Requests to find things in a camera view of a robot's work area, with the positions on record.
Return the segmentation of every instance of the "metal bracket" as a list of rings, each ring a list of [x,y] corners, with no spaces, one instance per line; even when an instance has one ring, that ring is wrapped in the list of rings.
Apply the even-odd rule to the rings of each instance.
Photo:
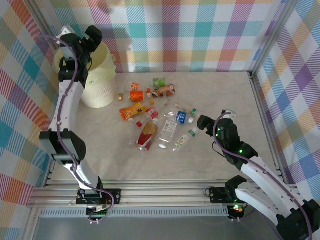
[[[115,205],[119,205],[120,204],[120,200],[121,200],[121,189],[119,188],[113,188],[113,189],[104,189],[105,191],[109,192],[112,194],[112,196],[114,197],[114,204]],[[106,194],[102,194],[103,198],[102,199],[106,199],[106,201],[104,201],[102,204],[111,204],[111,199],[108,197]],[[90,198],[95,198],[96,195],[90,196],[90,195],[86,195],[86,198],[81,197],[80,195],[77,195],[77,199],[75,201],[76,205],[92,205],[91,201],[88,200]]]
[[[246,204],[244,201],[236,200],[233,201],[228,198],[228,195],[225,193],[225,187],[210,187],[209,188],[209,196],[210,202],[212,204]]]

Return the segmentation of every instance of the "small bottle cap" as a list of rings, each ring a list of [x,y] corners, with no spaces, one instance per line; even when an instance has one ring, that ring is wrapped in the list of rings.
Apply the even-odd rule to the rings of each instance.
[[[123,94],[123,93],[119,93],[119,94],[118,94],[118,99],[119,99],[120,101],[122,101],[122,100],[124,99],[124,94]]]
[[[191,130],[192,130],[195,134],[197,134],[197,133],[199,132],[198,128],[195,127],[195,126],[194,126]]]

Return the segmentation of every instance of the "plaid wallpaper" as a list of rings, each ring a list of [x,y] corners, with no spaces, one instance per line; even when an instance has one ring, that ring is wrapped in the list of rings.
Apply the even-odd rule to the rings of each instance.
[[[291,183],[320,200],[320,0],[300,0],[258,73]]]
[[[0,240],[15,240],[49,156],[39,146],[58,100],[53,51],[23,0],[0,1]]]
[[[37,2],[56,34],[96,25],[127,73],[247,71],[284,0]]]

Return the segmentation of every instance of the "white bottle cap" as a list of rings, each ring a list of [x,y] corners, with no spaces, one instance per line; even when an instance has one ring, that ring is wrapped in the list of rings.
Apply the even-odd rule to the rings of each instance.
[[[195,134],[197,134],[198,132],[199,132],[199,129],[197,128],[197,127],[193,127],[192,129],[191,129]]]

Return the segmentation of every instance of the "marble surface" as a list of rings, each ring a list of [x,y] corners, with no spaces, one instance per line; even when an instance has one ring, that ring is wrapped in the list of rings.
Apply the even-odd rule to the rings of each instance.
[[[266,164],[275,169],[247,73],[121,73],[116,76],[116,83],[119,92],[124,92],[124,86],[130,81],[149,86],[149,79],[153,78],[165,78],[167,84],[175,83],[176,94],[170,97],[173,104],[187,101],[212,119],[218,118],[223,109],[235,111],[240,139],[255,148]],[[116,99],[100,109],[89,108],[82,102],[79,104],[75,133],[85,141],[86,159],[101,179],[228,180],[240,174],[212,150],[213,138],[205,131],[199,131],[192,144],[178,153],[159,148],[158,139],[148,152],[126,145],[124,128],[127,122],[122,120],[119,109],[131,104],[128,99]],[[162,129],[164,120],[163,116],[159,118],[159,129]],[[180,138],[196,125],[196,122],[183,125],[175,138]],[[142,129],[136,128],[137,138]],[[73,180],[73,177],[56,164],[51,179]]]

